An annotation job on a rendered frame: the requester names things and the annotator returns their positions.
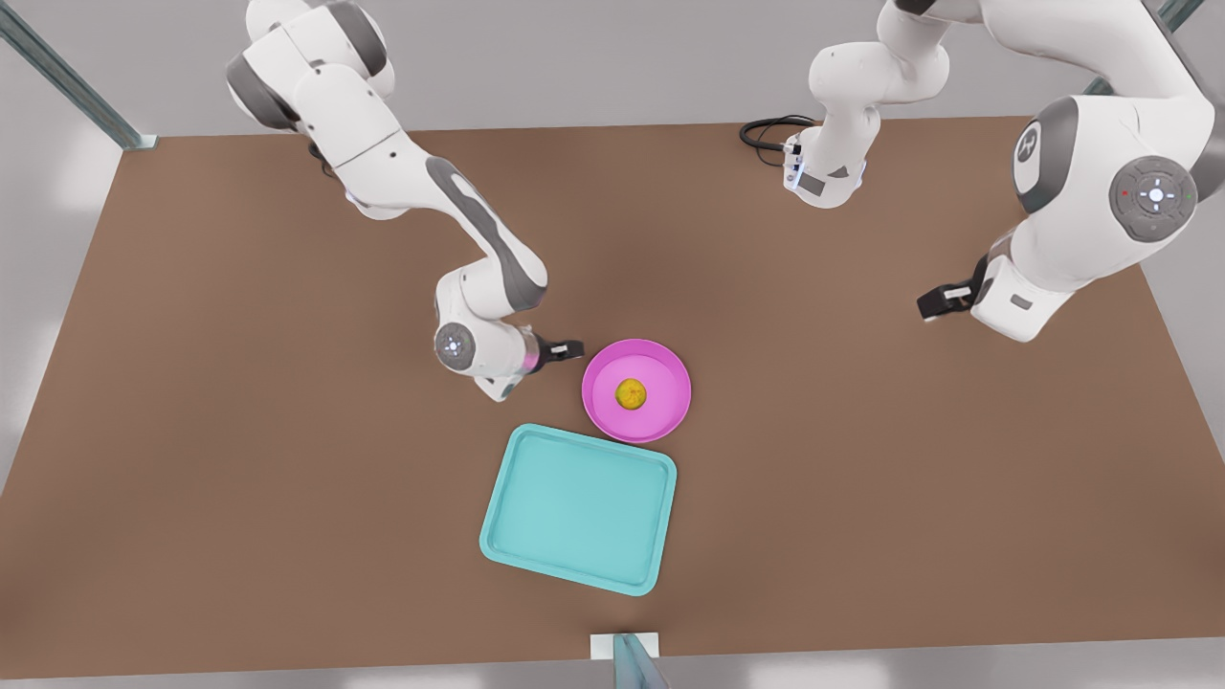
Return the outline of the teal rectangular tray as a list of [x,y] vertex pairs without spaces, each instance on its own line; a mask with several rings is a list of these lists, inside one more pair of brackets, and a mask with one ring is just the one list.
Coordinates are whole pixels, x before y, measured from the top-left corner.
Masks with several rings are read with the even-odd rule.
[[539,424],[508,436],[479,533],[489,560],[622,596],[655,588],[677,465]]

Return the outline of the silver frame post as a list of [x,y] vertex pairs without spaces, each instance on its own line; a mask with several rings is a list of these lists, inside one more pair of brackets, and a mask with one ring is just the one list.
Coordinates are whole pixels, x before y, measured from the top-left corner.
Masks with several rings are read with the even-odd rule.
[[156,135],[141,134],[127,123],[6,0],[0,0],[0,38],[119,148],[152,151],[157,147],[159,139]]
[[612,661],[615,689],[671,689],[659,658],[659,633],[590,635],[590,660]]
[[1202,23],[1208,36],[1225,31],[1225,0],[1102,0],[1102,12],[1088,31],[1096,78],[1085,94],[1174,98],[1209,93],[1194,64],[1175,38],[1176,32],[1208,4]]

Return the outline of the pink round plate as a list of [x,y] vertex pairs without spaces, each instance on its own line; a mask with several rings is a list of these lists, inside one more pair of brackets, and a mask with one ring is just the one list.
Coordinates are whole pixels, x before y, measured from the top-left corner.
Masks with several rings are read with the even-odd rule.
[[[648,398],[642,409],[621,409],[615,402],[612,392],[626,378],[646,385]],[[652,443],[670,434],[685,419],[691,395],[690,374],[677,353],[649,340],[622,340],[599,349],[582,381],[590,422],[624,443]]]

